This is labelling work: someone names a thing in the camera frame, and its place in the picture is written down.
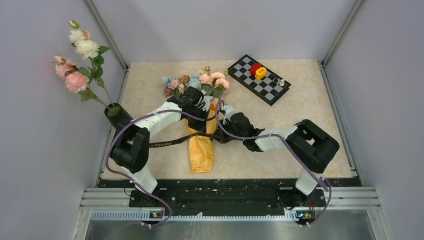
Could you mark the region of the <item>orange paper flower bouquet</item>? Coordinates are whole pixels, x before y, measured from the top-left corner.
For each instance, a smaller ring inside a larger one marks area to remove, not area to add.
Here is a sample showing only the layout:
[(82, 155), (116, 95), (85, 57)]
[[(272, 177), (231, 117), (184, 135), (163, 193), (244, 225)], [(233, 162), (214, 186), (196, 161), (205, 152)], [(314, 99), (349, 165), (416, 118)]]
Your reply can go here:
[[(226, 80), (226, 72), (212, 72), (209, 66), (199, 70), (193, 76), (183, 75), (179, 78), (171, 79), (163, 77), (164, 96), (182, 97), (189, 87), (197, 90), (206, 90), (206, 96), (215, 97), (214, 104), (210, 106), (209, 117), (216, 116), (216, 105), (219, 96), (230, 88), (230, 83)], [(188, 120), (184, 120), (190, 135), (195, 133), (204, 133), (213, 135), (218, 129), (218, 121), (214, 120), (206, 124), (206, 132), (197, 132), (188, 127)], [(215, 161), (215, 152), (213, 140), (204, 136), (195, 136), (188, 140), (189, 159), (191, 171), (193, 173), (209, 173), (212, 171)]]

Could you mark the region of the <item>black ribbon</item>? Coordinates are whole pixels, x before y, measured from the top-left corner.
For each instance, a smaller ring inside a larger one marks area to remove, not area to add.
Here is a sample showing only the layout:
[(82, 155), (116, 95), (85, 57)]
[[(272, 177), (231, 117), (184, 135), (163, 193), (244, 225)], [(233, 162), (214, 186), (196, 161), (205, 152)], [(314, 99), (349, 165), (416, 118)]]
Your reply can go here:
[(206, 133), (200, 133), (199, 132), (199, 133), (194, 133), (194, 134), (187, 135), (187, 136), (184, 136), (182, 138), (171, 140), (171, 141), (150, 143), (149, 148), (151, 148), (151, 149), (152, 148), (164, 148), (164, 147), (179, 145), (179, 144), (182, 144), (183, 142), (190, 140), (191, 138), (194, 138), (194, 137), (207, 137), (211, 140), (217, 140), (216, 136), (213, 135), (213, 134), (206, 134)]

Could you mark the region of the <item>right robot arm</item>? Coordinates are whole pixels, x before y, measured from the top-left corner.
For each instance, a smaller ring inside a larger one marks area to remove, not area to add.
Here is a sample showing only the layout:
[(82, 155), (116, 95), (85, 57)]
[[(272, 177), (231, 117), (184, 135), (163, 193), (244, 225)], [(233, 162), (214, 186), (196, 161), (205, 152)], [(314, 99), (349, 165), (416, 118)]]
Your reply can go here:
[(340, 145), (309, 119), (290, 128), (270, 130), (256, 128), (243, 113), (235, 113), (218, 122), (212, 138), (221, 144), (241, 141), (249, 151), (257, 153), (288, 150), (303, 169), (293, 190), (279, 199), (279, 204), (287, 210), (311, 205), (317, 187), (331, 190), (323, 174)]

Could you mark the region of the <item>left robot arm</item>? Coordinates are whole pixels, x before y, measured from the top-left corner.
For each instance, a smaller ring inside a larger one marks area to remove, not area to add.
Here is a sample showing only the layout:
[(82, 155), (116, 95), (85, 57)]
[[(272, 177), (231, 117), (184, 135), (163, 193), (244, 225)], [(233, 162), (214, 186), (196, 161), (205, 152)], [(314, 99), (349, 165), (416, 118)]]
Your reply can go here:
[(107, 157), (123, 170), (120, 175), (130, 180), (149, 207), (160, 202), (157, 180), (147, 167), (151, 138), (183, 119), (193, 123), (197, 131), (208, 122), (210, 106), (215, 98), (206, 90), (189, 87), (181, 97), (170, 97), (153, 112), (137, 119), (123, 118), (117, 122), (115, 136)]

